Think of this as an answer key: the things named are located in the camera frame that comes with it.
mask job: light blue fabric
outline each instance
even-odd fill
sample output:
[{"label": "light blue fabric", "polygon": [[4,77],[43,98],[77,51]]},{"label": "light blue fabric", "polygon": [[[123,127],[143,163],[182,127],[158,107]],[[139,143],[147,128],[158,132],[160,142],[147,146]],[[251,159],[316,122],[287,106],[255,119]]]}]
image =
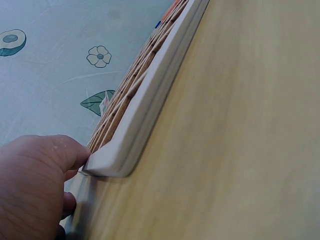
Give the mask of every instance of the light blue fabric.
[{"label": "light blue fabric", "polygon": [[[26,37],[25,45],[23,35],[0,39],[3,52],[17,51],[0,56],[0,145],[26,134],[65,134],[85,145],[100,117],[81,102],[117,89],[172,3],[0,0],[0,34]],[[98,46],[107,52],[89,54]]]}]

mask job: hand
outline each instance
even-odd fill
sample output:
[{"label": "hand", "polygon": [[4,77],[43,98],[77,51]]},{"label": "hand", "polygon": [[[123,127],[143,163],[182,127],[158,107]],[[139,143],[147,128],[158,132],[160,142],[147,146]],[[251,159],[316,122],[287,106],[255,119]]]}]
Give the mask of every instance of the hand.
[{"label": "hand", "polygon": [[90,151],[64,135],[22,136],[0,148],[0,239],[50,240],[64,234],[59,221],[76,199],[64,182]]}]

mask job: avocado print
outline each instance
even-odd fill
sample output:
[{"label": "avocado print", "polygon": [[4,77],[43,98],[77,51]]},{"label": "avocado print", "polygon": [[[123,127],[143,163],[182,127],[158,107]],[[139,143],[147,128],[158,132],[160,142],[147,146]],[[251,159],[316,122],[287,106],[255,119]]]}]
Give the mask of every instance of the avocado print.
[{"label": "avocado print", "polygon": [[26,34],[14,29],[0,34],[0,56],[12,56],[24,48],[27,42]]}]

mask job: finger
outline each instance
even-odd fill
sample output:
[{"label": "finger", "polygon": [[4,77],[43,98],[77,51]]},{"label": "finger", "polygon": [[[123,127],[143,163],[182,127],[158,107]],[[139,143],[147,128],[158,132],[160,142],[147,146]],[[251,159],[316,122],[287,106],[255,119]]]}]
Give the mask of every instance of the finger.
[{"label": "finger", "polygon": [[77,207],[77,201],[75,196],[71,192],[65,192],[63,194],[63,209],[62,217],[65,219],[69,215],[73,214]]},{"label": "finger", "polygon": [[72,179],[75,175],[77,175],[77,173],[78,173],[78,169],[67,171],[64,175],[64,181],[68,181]]},{"label": "finger", "polygon": [[55,240],[64,240],[64,239],[66,239],[66,231],[61,225],[59,225],[56,230]]},{"label": "finger", "polygon": [[[69,136],[55,135],[42,138],[51,140],[49,149],[53,150],[56,155],[53,160],[64,173],[68,170],[79,169],[88,160],[90,150]],[[43,144],[50,144],[50,141],[43,141]]]}]

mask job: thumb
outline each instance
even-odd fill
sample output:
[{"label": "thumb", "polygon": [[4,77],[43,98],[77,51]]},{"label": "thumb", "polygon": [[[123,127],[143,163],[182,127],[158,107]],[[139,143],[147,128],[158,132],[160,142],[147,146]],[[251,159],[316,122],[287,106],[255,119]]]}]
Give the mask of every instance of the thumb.
[{"label": "thumb", "polygon": [[66,135],[42,136],[43,147],[52,153],[54,161],[65,174],[68,170],[77,170],[90,156],[90,150]]},{"label": "thumb", "polygon": [[90,155],[87,147],[66,135],[26,135],[0,148],[0,154],[12,159],[12,155],[38,160],[46,165],[55,164],[65,174],[86,163]]}]

